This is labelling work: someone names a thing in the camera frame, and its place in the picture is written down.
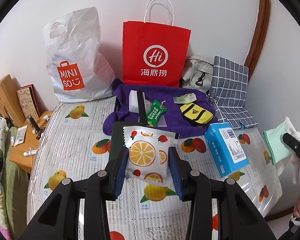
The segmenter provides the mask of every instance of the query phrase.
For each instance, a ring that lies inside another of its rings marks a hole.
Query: gray plaid cloth
[[[230,122],[234,130],[258,125],[244,108],[247,85],[247,67],[219,56],[214,58],[209,99],[218,121]]]

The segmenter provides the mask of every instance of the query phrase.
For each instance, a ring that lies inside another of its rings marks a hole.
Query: food packet
[[[168,168],[168,150],[178,142],[176,134],[149,127],[123,128],[125,146],[129,148],[126,178],[166,187],[172,184]]]
[[[159,118],[167,111],[167,108],[162,103],[157,99],[152,102],[150,113],[147,115],[147,122],[152,127],[157,126]]]
[[[180,97],[173,98],[175,104],[189,104],[197,100],[195,93],[185,94]]]
[[[146,115],[150,113],[152,103],[145,99],[145,109],[146,109]],[[167,127],[166,119],[164,118],[164,115],[161,115],[161,117],[157,121],[156,127]]]

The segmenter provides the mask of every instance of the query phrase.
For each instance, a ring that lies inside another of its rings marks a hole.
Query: white package
[[[112,95],[114,72],[98,51],[101,27],[96,7],[65,14],[43,28],[47,71],[59,102]]]
[[[126,178],[161,187],[171,185],[168,150],[177,143],[176,134],[141,126],[124,127],[123,131],[125,146],[129,148]]]
[[[135,90],[131,90],[129,94],[129,112],[132,113],[139,113],[139,107],[138,107],[138,97],[137,97],[137,92]]]
[[[17,132],[17,135],[16,135],[16,140],[15,140],[14,146],[23,143],[23,141],[25,139],[25,134],[26,134],[26,131],[27,131],[27,127],[28,127],[28,125],[25,125],[25,126],[22,126],[22,127],[18,128],[18,132]]]

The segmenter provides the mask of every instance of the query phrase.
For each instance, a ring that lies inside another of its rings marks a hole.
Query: barcode label
[[[229,128],[220,128],[219,131],[226,143],[233,162],[238,163],[245,160],[247,157],[233,130]]]
[[[233,130],[227,130],[227,133],[229,134],[230,138],[235,138]]]

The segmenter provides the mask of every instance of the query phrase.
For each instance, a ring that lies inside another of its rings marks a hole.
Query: black device
[[[40,129],[40,131],[38,132],[38,134],[37,134],[37,136],[36,136],[36,139],[37,139],[37,140],[40,140],[41,135],[42,135],[42,133],[44,132],[44,130],[45,130],[45,127],[42,127],[42,128]]]
[[[300,156],[298,141],[290,136],[284,136],[283,140]],[[77,240],[80,199],[85,199],[84,239],[111,240],[106,201],[115,201],[121,194],[128,155],[129,150],[121,147],[104,170],[88,179],[75,182],[70,178],[63,179],[34,215],[19,240]],[[169,168],[180,200],[192,202],[186,240],[211,239],[212,198],[218,202],[219,239],[276,239],[258,209],[234,179],[217,181],[192,170],[187,161],[179,158],[175,147],[169,148]],[[300,240],[300,226],[288,239]]]
[[[26,117],[29,125],[35,130],[35,133],[38,133],[40,131],[39,125],[36,123],[36,121],[33,119],[31,115],[28,115]]]

